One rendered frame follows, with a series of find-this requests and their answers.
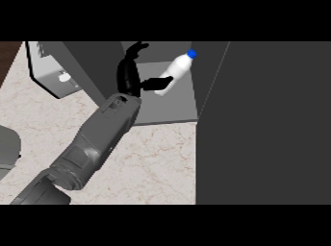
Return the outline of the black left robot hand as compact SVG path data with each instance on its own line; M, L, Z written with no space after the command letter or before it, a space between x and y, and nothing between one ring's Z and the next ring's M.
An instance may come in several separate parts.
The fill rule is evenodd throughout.
M134 60L139 58L139 52L148 48L149 44L137 41L127 49L125 56L118 64L117 83L118 91L130 96L139 97L140 91L162 90L170 85L174 78L165 75L162 78L149 78L142 81Z

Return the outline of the white bottle with blue cap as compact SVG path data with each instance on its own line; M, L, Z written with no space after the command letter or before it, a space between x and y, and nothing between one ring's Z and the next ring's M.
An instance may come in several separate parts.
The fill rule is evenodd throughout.
M165 89L155 91L158 95L164 96L168 93L177 81L182 79L185 74L189 72L196 55L198 55L198 52L193 49L190 49L183 55L180 55L173 60L171 64L168 65L165 69L165 72L161 75L162 78L171 77L173 80L168 83Z

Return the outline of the grey open cabinet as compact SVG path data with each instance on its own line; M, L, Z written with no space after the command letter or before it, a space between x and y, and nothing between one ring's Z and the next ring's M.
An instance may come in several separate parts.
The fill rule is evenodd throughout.
M133 41L65 41L66 49L81 65L93 84L108 98L117 91L117 68ZM140 80L156 78L174 58L190 49L190 41L148 41L139 52L136 67ZM188 72L164 96L142 92L137 125L170 124L198 120L192 73Z

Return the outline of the dark grey cabinet door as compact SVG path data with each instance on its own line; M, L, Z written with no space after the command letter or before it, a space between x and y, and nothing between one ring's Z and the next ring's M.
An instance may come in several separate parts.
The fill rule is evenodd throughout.
M198 130L196 198L331 204L331 42L235 42Z

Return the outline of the grey appliance with white knob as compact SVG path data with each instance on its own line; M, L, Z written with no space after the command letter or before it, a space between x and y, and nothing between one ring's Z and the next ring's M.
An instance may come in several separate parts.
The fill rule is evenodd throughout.
M25 43L28 70L31 80L56 99L81 90L71 74L63 69L54 56L49 53L40 41Z

